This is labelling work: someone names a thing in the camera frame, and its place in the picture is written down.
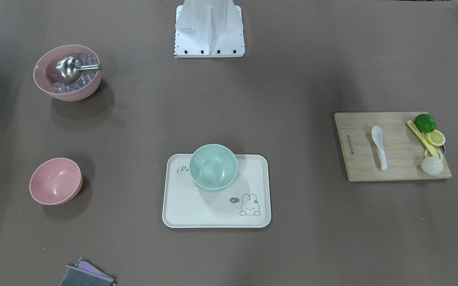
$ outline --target lemon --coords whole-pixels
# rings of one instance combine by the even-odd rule
[[[439,130],[434,130],[433,132],[425,133],[425,140],[430,145],[441,146],[445,143],[445,136]]]

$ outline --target metal scoop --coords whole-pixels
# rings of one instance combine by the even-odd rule
[[[381,160],[381,170],[386,171],[388,163],[386,162],[385,148],[383,147],[383,129],[379,125],[372,127],[372,140],[379,149],[379,158]]]
[[[71,54],[57,63],[50,63],[45,68],[45,74],[53,83],[71,85],[78,81],[83,71],[100,71],[101,65],[84,65],[84,60]]]

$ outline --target wooden cutting board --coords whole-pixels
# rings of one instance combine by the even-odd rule
[[[349,181],[451,178],[446,158],[443,160],[443,172],[437,176],[425,174],[420,167],[426,148],[406,122],[414,121],[416,116],[422,113],[426,112],[336,113],[338,138]],[[379,151],[371,136],[374,125],[379,125],[383,129],[383,145],[388,162],[388,169],[384,172],[380,169]]]

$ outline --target yellow knife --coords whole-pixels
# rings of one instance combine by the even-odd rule
[[[408,120],[408,126],[409,126],[409,128],[411,128],[413,133],[415,133],[416,136],[418,136],[418,138],[420,138],[420,141],[425,145],[425,147],[427,147],[427,150],[429,151],[431,156],[436,157],[436,158],[439,159],[439,154],[436,151],[436,148],[434,148],[434,146],[430,145],[429,143],[427,143],[427,141],[425,141],[425,138],[421,134],[420,130],[418,130],[418,127],[416,127],[415,123],[413,121],[411,121],[411,120]]]

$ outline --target ceramic spoon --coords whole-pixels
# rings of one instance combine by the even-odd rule
[[[386,171],[388,163],[386,162],[385,148],[383,147],[383,129],[375,125],[372,127],[372,140],[376,143],[379,150],[379,158],[381,160],[381,170]]]

